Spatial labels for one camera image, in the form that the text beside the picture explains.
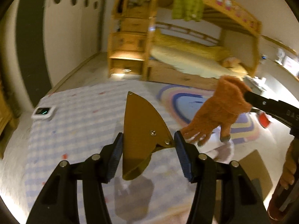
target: floor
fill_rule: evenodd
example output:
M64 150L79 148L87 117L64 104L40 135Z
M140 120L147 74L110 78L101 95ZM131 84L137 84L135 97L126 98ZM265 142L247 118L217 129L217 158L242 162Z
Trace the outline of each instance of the floor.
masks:
M105 53L101 53L87 62L57 91L108 81L139 79L139 76L136 75L113 75L111 78L107 78L106 56ZM153 94L156 94L161 88L161 84L156 83L146 83L146 86ZM24 171L31 124L30 113L23 113L20 117L19 126L7 145L4 158L0 160L0 195L20 224L26 223L29 214L24 190ZM268 129L261 127L261 132L258 140L236 145L234 158L240 160L257 149L269 171L273 186L276 186L281 175L284 156L292 137L289 135L289 128L276 120L273 120ZM266 207L270 198L271 194L264 202Z

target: digital display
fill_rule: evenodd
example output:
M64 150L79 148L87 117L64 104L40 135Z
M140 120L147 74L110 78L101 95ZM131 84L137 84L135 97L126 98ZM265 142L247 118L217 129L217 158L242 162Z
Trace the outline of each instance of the digital display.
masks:
M38 108L35 114L43 114L46 115L50 111L50 108Z

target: checkered blanket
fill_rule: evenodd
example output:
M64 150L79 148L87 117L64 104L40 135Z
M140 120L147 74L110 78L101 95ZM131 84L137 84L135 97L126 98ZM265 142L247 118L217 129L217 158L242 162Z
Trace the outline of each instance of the checkered blanket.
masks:
M29 208L57 164L82 162L123 132L128 91L148 100L160 113L173 135L180 127L141 81L120 81L54 93L41 99L39 107L57 106L50 121L32 125L26 165L26 196ZM116 176L103 184L107 208L113 223L151 223L174 206L191 203L195 184L184 178L174 148L161 150L142 176L122 179L122 160ZM82 183L78 183L80 223L86 223Z

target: wooden bunk bed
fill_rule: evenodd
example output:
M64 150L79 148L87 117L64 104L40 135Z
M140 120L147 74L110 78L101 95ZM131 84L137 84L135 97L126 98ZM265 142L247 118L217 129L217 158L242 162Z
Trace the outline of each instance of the wooden bunk bed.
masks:
M253 61L250 65L241 65L249 76L254 76L260 59L258 42L261 23L234 0L203 0L203 3L203 20L221 28L220 38L213 38L173 24L156 22L158 8L172 9L173 0L150 0L141 6L133 7L128 5L128 0L122 0L121 3L120 0L116 0L108 42L109 75L112 73L140 74L142 79L147 81L214 89L217 83L215 78L185 74L171 65L151 59L155 30L160 28L199 38L212 46L222 46L227 31L250 36Z

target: brass cutting blade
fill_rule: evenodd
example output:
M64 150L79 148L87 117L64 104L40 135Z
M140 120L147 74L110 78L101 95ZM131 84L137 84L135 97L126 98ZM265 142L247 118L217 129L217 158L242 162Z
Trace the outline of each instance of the brass cutting blade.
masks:
M171 133L158 111L143 97L128 92L124 119L123 179L142 174L151 155L175 147Z

